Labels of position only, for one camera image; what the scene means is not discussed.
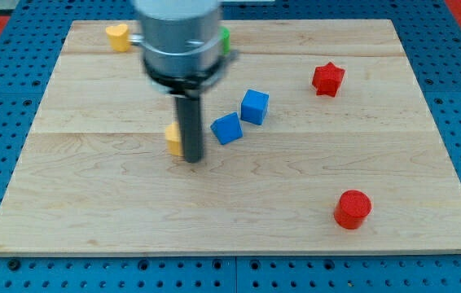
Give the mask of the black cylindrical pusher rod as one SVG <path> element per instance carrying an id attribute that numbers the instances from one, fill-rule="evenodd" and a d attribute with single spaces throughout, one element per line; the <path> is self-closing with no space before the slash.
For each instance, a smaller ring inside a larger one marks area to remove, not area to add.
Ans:
<path id="1" fill-rule="evenodd" d="M 199 97 L 174 97 L 184 160 L 197 163 L 204 156 L 201 102 Z"/>

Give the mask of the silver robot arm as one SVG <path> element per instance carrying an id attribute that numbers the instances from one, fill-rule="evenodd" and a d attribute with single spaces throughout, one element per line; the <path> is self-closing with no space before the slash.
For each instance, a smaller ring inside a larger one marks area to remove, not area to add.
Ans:
<path id="1" fill-rule="evenodd" d="M 204 157 L 202 94 L 225 75 L 238 51 L 222 27 L 219 0 L 133 0 L 144 72 L 174 97 L 184 160 Z"/>

